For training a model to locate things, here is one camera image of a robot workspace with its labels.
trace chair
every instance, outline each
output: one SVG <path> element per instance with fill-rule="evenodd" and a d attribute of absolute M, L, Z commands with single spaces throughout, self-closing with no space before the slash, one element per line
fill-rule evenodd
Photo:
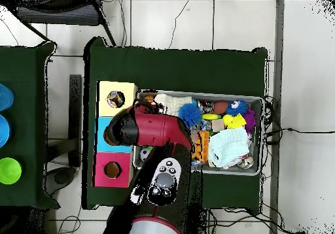
<path fill-rule="evenodd" d="M 19 2 L 2 2 L 19 21 L 36 33 L 40 38 L 50 41 L 35 29 L 34 24 L 69 24 L 69 25 L 102 25 L 116 46 L 112 33 L 103 17 L 101 1 L 94 0 L 22 0 Z"/>

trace green table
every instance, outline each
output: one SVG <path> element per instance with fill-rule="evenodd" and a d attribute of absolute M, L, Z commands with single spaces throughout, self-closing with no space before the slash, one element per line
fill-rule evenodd
<path fill-rule="evenodd" d="M 36 48 L 0 46 L 0 83 L 14 94 L 14 104 L 1 112 L 11 124 L 12 136 L 0 148 L 0 159 L 17 159 L 22 175 L 13 185 L 0 184 L 0 206 L 58 208 L 43 191 L 46 157 L 44 68 L 55 48 L 52 42 Z"/>
<path fill-rule="evenodd" d="M 115 206 L 127 189 L 92 187 L 96 82 L 133 82 L 138 88 L 199 93 L 264 96 L 267 51 L 154 50 L 106 47 L 101 37 L 85 48 L 84 207 Z M 258 212 L 260 175 L 203 175 L 203 207 L 248 207 Z"/>

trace blue panel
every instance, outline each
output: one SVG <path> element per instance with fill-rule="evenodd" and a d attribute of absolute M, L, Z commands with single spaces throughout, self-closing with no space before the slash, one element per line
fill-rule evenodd
<path fill-rule="evenodd" d="M 111 117 L 99 117 L 97 119 L 97 151 L 98 152 L 130 152 L 130 146 L 111 146 L 103 139 L 103 132 L 111 122 Z"/>

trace small ball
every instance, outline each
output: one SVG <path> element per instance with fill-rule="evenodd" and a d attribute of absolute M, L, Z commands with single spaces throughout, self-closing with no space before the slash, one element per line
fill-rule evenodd
<path fill-rule="evenodd" d="M 142 148 L 141 152 L 139 153 L 141 160 L 144 162 L 148 157 L 150 150 L 148 148 Z"/>

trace blue bowl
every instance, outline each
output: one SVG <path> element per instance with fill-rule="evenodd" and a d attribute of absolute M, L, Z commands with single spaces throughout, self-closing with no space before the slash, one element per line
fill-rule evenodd
<path fill-rule="evenodd" d="M 6 110 L 12 106 L 14 95 L 10 89 L 0 84 L 0 111 Z"/>
<path fill-rule="evenodd" d="M 10 124 L 9 122 L 0 115 L 0 148 L 2 148 L 8 141 L 10 136 Z"/>

